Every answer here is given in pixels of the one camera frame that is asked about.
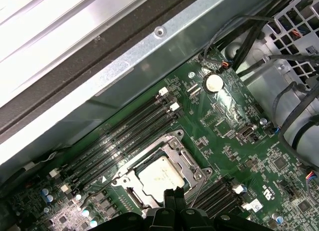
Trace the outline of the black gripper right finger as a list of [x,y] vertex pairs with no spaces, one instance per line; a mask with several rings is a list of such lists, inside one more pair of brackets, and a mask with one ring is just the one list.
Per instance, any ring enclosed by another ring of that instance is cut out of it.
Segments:
[[184,189],[175,189],[176,215],[184,231],[269,231],[270,229],[230,213],[210,219],[201,209],[188,208]]

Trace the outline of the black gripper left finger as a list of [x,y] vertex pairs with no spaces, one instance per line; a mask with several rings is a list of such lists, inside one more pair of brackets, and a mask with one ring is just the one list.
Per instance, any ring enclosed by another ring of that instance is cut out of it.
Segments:
[[174,190],[163,193],[162,208],[149,209],[145,217],[125,213],[107,222],[108,231],[173,231],[175,228]]

